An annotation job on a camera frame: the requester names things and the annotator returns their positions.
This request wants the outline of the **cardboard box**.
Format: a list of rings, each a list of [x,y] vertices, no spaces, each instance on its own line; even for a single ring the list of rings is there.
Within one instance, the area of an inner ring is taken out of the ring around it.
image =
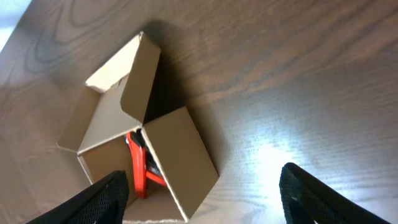
[[[142,134],[165,185],[150,182],[145,199],[131,190],[124,223],[188,222],[218,180],[186,107],[145,119],[159,57],[160,48],[145,33],[133,37],[87,79],[58,140],[76,153],[91,183],[123,170],[133,189],[126,136]]]

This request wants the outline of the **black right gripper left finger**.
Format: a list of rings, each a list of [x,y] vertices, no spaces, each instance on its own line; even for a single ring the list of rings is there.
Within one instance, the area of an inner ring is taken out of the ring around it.
[[[126,173],[116,170],[29,224],[122,224],[128,198]]]

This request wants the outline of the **red black stapler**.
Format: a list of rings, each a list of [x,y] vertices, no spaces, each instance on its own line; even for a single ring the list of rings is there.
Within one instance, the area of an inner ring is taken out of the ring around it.
[[[146,152],[146,177],[164,187],[167,186],[159,167],[149,152]]]

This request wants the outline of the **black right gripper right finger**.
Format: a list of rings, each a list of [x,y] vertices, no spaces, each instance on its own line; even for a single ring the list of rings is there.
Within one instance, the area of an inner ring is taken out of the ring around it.
[[[388,223],[292,162],[283,166],[279,188],[288,224]]]

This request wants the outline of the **orange utility knife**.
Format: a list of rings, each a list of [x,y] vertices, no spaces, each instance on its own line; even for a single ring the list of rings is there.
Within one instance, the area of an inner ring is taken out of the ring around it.
[[[146,194],[146,149],[142,136],[137,132],[126,134],[126,141],[132,157],[135,193],[139,198],[145,199]]]

